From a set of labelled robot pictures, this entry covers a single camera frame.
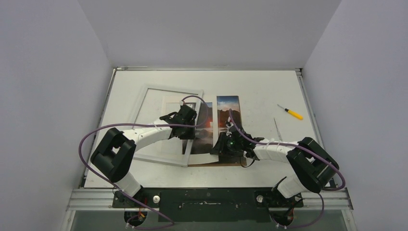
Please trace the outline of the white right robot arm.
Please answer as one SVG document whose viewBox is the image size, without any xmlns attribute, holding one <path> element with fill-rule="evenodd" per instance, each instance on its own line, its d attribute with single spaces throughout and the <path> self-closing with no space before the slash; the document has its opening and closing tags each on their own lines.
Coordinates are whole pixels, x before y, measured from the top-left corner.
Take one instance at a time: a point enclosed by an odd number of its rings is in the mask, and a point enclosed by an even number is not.
<svg viewBox="0 0 408 231">
<path fill-rule="evenodd" d="M 337 162 L 311 137 L 294 142 L 269 141 L 253 138 L 235 126 L 219 134 L 210 154 L 289 164 L 294 173 L 283 177 L 272 189 L 272 200 L 277 206 L 285 206 L 291 197 L 302 192 L 320 193 L 339 172 Z"/>
</svg>

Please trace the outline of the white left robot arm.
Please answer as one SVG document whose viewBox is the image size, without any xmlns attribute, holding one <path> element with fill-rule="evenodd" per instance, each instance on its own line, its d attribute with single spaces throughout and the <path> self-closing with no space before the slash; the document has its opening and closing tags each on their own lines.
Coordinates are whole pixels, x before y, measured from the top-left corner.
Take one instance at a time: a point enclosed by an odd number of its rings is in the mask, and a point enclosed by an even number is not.
<svg viewBox="0 0 408 231">
<path fill-rule="evenodd" d="M 131 207 L 143 202 L 142 186 L 129 169 L 134 153 L 158 141 L 176 137 L 180 140 L 193 139 L 197 112 L 182 105 L 177 112 L 159 117 L 145 127 L 120 131 L 109 129 L 91 156 L 91 163 L 125 194 L 125 201 Z"/>
</svg>

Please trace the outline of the sunset landscape photo print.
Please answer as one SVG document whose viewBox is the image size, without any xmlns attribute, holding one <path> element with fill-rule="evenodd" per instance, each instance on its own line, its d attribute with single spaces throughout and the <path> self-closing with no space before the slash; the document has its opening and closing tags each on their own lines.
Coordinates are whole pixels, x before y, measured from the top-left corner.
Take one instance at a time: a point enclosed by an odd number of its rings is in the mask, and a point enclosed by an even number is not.
<svg viewBox="0 0 408 231">
<path fill-rule="evenodd" d="M 227 131 L 226 122 L 229 118 L 229 110 L 232 110 L 234 120 L 237 124 L 242 123 L 240 103 L 238 96 L 216 96 L 217 98 L 217 108 L 216 112 L 218 115 L 218 134 L 223 131 Z"/>
</svg>

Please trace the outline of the yellow handle screwdriver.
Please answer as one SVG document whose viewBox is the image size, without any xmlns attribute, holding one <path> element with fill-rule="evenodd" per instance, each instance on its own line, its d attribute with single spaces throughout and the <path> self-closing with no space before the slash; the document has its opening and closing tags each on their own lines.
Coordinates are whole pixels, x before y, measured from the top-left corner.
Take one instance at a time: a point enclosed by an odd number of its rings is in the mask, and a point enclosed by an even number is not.
<svg viewBox="0 0 408 231">
<path fill-rule="evenodd" d="M 291 116 L 293 116 L 294 118 L 296 118 L 296 119 L 298 119 L 298 120 L 303 120 L 303 116 L 300 115 L 299 113 L 297 113 L 297 112 L 295 112 L 295 111 L 293 111 L 293 110 L 290 110 L 290 109 L 288 109 L 288 108 L 286 108 L 286 107 L 283 107 L 283 106 L 281 106 L 281 105 L 279 105 L 279 104 L 277 104 L 277 106 L 278 106 L 279 108 L 281 108 L 282 110 L 284 110 L 286 113 L 288 113 L 288 114 L 290 114 Z"/>
</svg>

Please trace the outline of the clear handle screwdriver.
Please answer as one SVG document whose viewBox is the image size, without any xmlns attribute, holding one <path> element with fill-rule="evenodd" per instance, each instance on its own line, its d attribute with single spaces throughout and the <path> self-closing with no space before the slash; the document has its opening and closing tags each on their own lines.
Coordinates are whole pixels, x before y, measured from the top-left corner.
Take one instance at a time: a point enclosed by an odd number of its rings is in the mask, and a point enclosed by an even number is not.
<svg viewBox="0 0 408 231">
<path fill-rule="evenodd" d="M 282 141 L 282 135 L 281 135 L 280 129 L 278 127 L 278 123 L 277 123 L 276 118 L 274 118 L 274 124 L 275 124 L 275 128 L 276 128 L 276 131 L 277 131 L 278 139 L 279 139 L 279 141 Z"/>
</svg>

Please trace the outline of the brown fibreboard backing board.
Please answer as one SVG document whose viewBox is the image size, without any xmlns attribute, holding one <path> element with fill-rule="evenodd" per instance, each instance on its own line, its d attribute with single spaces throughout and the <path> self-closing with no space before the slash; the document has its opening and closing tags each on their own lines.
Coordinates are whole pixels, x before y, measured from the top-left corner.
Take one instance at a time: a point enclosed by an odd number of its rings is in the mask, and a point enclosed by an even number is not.
<svg viewBox="0 0 408 231">
<path fill-rule="evenodd" d="M 243 157 L 219 157 L 209 155 L 199 155 L 197 157 L 190 157 L 188 167 L 231 167 L 246 165 L 247 161 Z"/>
</svg>

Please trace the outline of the aluminium table front rail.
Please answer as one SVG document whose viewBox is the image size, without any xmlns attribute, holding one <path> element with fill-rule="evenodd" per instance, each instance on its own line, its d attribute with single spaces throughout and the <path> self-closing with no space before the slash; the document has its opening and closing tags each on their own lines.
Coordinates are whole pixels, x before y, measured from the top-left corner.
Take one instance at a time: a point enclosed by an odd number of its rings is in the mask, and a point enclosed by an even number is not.
<svg viewBox="0 0 408 231">
<path fill-rule="evenodd" d="M 348 190 L 323 191 L 325 210 L 353 210 Z M 296 210 L 320 210 L 321 199 L 315 193 L 302 193 L 304 206 Z M 114 195 L 111 189 L 74 189 L 71 193 L 68 211 L 126 211 L 126 208 L 112 207 Z"/>
</svg>

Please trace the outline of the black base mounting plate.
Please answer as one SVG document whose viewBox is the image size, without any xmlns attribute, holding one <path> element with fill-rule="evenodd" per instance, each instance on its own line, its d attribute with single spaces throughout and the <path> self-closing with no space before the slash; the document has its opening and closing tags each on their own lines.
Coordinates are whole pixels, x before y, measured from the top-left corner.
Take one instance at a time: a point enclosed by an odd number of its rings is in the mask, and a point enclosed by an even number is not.
<svg viewBox="0 0 408 231">
<path fill-rule="evenodd" d="M 175 222 L 269 222 L 291 219 L 293 209 L 303 207 L 299 193 L 289 199 L 272 188 L 145 188 L 140 202 L 159 209 Z"/>
</svg>

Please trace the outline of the white picture frame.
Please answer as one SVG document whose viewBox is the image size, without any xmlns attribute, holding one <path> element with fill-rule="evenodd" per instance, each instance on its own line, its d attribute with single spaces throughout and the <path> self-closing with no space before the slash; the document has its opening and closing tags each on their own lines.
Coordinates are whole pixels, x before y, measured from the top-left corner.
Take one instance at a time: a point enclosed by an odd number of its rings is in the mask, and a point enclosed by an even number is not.
<svg viewBox="0 0 408 231">
<path fill-rule="evenodd" d="M 149 124 L 160 116 L 180 109 L 179 101 L 187 98 L 185 103 L 196 112 L 200 111 L 203 90 L 170 87 L 164 85 L 146 84 L 142 87 L 140 95 L 134 104 L 130 114 L 130 122 L 137 124 Z M 135 152 L 133 159 L 151 163 L 159 163 L 178 167 L 187 167 L 192 140 L 182 141 L 176 138 L 158 141 Z"/>
</svg>

